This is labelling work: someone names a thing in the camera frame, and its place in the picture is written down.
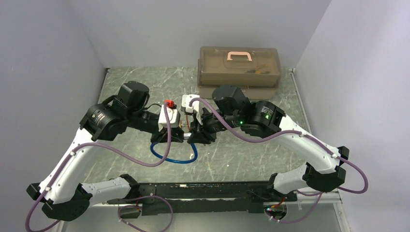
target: red clip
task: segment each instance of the red clip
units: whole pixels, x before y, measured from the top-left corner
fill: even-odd
[[[169,107],[169,108],[173,108],[173,107],[174,107],[174,101],[165,100],[165,102],[168,103],[168,107]]]

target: black bracket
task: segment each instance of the black bracket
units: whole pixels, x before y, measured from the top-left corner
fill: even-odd
[[[321,192],[331,192],[345,183],[346,170],[337,166],[334,173],[321,174],[313,166],[307,164],[306,172],[302,179],[314,190]]]
[[[166,143],[167,142],[167,129],[163,128],[158,133],[152,134],[151,143]],[[182,143],[184,142],[184,130],[180,127],[171,128],[171,142]]]
[[[342,158],[344,158],[345,160],[349,159],[350,150],[347,147],[340,146],[340,147],[338,147],[338,150],[339,150],[339,154]]]
[[[40,183],[30,184],[26,190],[33,200],[36,200],[40,196],[39,185]],[[82,185],[78,184],[71,200],[64,203],[54,204],[52,200],[46,201],[43,198],[40,200],[40,202],[44,203],[41,210],[48,218],[62,221],[72,221],[81,216],[88,209],[89,200],[91,197],[92,194],[85,192]]]
[[[188,144],[211,144],[217,138],[216,133],[208,133],[198,128],[191,128],[190,132],[191,136],[187,139]]]

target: blue cable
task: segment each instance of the blue cable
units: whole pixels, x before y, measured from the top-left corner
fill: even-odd
[[[157,144],[158,143],[152,143],[151,146],[149,147],[149,149],[151,150],[151,153],[154,156],[162,159],[163,156],[158,154],[156,151],[154,151],[154,146],[157,145]],[[187,164],[187,163],[194,162],[198,158],[198,150],[196,150],[195,144],[190,144],[190,145],[192,147],[193,154],[194,154],[194,157],[192,159],[190,159],[190,160],[176,160],[176,159],[166,158],[165,160],[168,161],[168,162],[171,162],[171,163],[180,163],[180,164]]]

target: pink handle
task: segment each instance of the pink handle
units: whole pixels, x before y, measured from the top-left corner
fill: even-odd
[[[233,60],[231,58],[231,56],[247,56],[248,57],[248,61],[252,61],[252,58],[250,57],[249,52],[228,52],[228,58],[227,60]]]

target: marble table surface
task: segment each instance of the marble table surface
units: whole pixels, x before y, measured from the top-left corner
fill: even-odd
[[[149,87],[151,97],[148,105],[172,99],[179,108],[183,94],[198,93],[196,78],[196,67],[110,68],[100,101],[116,94],[121,84],[133,80]],[[270,101],[306,129],[295,85],[286,68],[282,70],[279,91]],[[150,108],[150,111],[155,113],[159,110],[156,106]],[[150,134],[128,128],[125,133],[117,136],[111,145],[139,160],[155,163],[158,158],[149,151],[149,139]],[[159,144],[156,151],[163,154],[165,147],[166,144]],[[275,141],[250,144],[239,140],[228,131],[217,134],[217,140],[213,144],[197,145],[197,148],[198,159],[191,164],[165,162],[155,168],[140,166],[111,151],[102,150],[90,171],[86,173],[85,182],[100,182],[121,174],[129,174],[141,183],[268,180],[273,173],[286,172],[304,163]],[[189,144],[172,143],[170,158],[187,160],[190,155]]]

